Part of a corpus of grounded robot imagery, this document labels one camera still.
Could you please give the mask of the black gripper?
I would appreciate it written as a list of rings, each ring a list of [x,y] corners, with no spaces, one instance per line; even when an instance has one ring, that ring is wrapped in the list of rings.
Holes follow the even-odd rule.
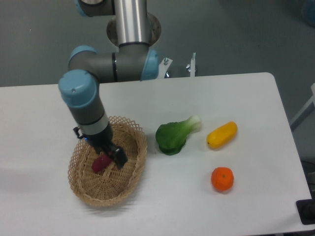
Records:
[[[127,163],[127,155],[122,147],[115,146],[112,143],[113,131],[110,125],[107,125],[105,129],[101,132],[93,135],[85,134],[82,131],[82,134],[79,134],[81,128],[79,126],[74,127],[73,131],[76,134],[79,140],[83,139],[90,146],[92,146],[98,156],[105,155],[114,161],[118,170],[121,170],[124,165]]]

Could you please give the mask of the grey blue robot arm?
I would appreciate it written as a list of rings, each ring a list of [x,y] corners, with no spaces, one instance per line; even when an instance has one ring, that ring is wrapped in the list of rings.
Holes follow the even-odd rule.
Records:
[[[158,54],[150,49],[151,24],[144,0],[77,0],[77,11],[86,17],[116,18],[116,53],[99,54],[90,46],[76,47],[68,72],[59,80],[59,91],[77,126],[97,153],[104,152],[121,169],[127,162],[124,150],[113,144],[113,131],[99,97],[102,83],[145,81],[158,76]]]

